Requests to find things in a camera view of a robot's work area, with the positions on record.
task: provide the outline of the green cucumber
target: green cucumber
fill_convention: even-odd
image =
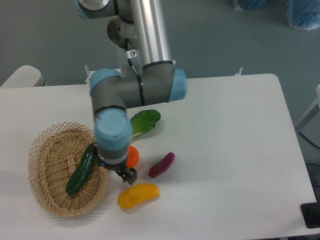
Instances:
[[[66,184],[65,191],[68,195],[76,194],[87,181],[94,163],[96,162],[96,157],[97,153],[95,144],[91,143],[84,150],[81,161]]]

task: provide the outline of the yellow pepper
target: yellow pepper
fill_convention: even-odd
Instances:
[[[159,188],[152,183],[141,183],[128,188],[118,196],[118,204],[123,209],[130,209],[160,195]]]

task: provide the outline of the wicker basket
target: wicker basket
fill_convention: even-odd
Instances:
[[[66,193],[70,176],[93,141],[93,131],[74,122],[54,125],[35,140],[29,154],[29,181],[42,208],[59,217],[70,217],[85,213],[101,199],[108,171],[96,165],[78,193]]]

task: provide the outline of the blue plastic bag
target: blue plastic bag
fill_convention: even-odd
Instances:
[[[302,30],[320,27],[320,0],[289,0],[287,5],[290,27]]]

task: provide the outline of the orange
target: orange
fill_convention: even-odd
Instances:
[[[129,146],[128,159],[126,160],[127,167],[134,168],[139,162],[139,152],[134,146]]]

